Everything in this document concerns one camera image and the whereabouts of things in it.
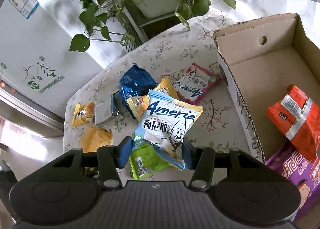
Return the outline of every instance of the purple snack package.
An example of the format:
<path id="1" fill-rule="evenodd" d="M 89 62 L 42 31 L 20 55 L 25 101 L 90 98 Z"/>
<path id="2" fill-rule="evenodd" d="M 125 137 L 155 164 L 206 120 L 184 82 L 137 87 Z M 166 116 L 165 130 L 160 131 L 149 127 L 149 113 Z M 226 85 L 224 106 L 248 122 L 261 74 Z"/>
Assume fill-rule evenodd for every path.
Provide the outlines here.
<path id="1" fill-rule="evenodd" d="M 320 197 L 320 159 L 309 162 L 287 141 L 266 165 L 298 187 L 301 203 L 294 220 L 299 220 Z"/>

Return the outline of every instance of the green snack package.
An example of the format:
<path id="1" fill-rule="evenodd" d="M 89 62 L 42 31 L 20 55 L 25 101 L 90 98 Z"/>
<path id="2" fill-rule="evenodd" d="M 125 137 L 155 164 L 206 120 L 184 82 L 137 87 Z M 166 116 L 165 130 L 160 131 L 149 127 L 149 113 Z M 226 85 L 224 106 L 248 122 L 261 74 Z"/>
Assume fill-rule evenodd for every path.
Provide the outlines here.
<path id="1" fill-rule="evenodd" d="M 154 148 L 147 143 L 142 143 L 137 150 L 133 151 L 129 160 L 135 180 L 140 180 L 150 176 L 151 173 L 172 166 L 169 162 L 163 160 Z"/>

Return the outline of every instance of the table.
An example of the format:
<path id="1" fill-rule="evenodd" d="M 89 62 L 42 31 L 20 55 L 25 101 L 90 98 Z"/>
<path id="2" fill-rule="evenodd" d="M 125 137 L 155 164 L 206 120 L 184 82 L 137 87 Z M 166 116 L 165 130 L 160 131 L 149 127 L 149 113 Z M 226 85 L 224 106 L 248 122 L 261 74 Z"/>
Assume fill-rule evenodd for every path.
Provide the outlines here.
<path id="1" fill-rule="evenodd" d="M 189 21 L 190 31 L 179 24 L 113 62 L 68 101 L 64 125 L 64 152 L 79 147 L 86 127 L 93 125 L 71 128 L 76 104 L 105 102 L 111 93 L 117 91 L 121 76 L 132 66 L 132 62 L 146 69 L 157 82 L 164 76 L 177 80 L 193 62 L 219 74 L 213 31 L 234 23 L 227 14 L 210 9 L 206 15 Z M 208 146 L 217 152 L 241 149 L 249 153 L 240 120 L 223 81 L 206 93 L 200 105 L 204 107 L 204 112 L 186 134 L 196 147 Z M 133 120 L 129 113 L 110 123 L 108 128 L 113 132 L 114 145 L 118 145 L 125 136 L 133 135 L 137 125 L 137 120 Z M 133 179 L 130 176 L 129 162 L 124 169 L 119 169 L 118 173 L 123 184 Z M 193 171 L 179 171 L 172 167 L 150 175 L 145 180 L 185 180 L 188 183 L 192 174 Z M 212 183 L 216 184 L 226 176 L 226 169 L 216 169 Z"/>

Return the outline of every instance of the blue snack package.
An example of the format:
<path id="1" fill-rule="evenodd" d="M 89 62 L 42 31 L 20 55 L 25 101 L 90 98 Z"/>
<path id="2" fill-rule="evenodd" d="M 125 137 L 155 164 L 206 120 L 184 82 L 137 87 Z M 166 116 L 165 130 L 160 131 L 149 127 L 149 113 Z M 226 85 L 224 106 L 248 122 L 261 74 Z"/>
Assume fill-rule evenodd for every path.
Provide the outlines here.
<path id="1" fill-rule="evenodd" d="M 186 167 L 182 156 L 183 137 L 199 118 L 203 107 L 154 90 L 149 91 L 149 96 L 149 106 L 134 131 L 132 150 L 146 142 L 162 159 L 183 170 Z"/>
<path id="2" fill-rule="evenodd" d="M 126 100 L 132 96 L 147 95 L 149 89 L 155 88 L 158 83 L 143 68 L 138 67 L 136 63 L 121 77 L 119 81 L 119 93 L 122 97 L 122 103 L 132 114 Z"/>

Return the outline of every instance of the white and blue snack package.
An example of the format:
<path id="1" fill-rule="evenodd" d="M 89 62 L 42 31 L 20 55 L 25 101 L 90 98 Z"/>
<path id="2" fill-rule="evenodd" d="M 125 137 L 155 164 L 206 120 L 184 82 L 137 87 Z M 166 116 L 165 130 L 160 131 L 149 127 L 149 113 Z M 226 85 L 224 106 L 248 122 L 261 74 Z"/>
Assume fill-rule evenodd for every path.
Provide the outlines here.
<path id="1" fill-rule="evenodd" d="M 161 158 L 183 170 L 186 167 L 182 157 L 183 137 L 199 118 L 203 107 L 154 90 L 149 90 L 149 96 L 149 106 L 133 135 L 132 150 L 147 142 Z"/>

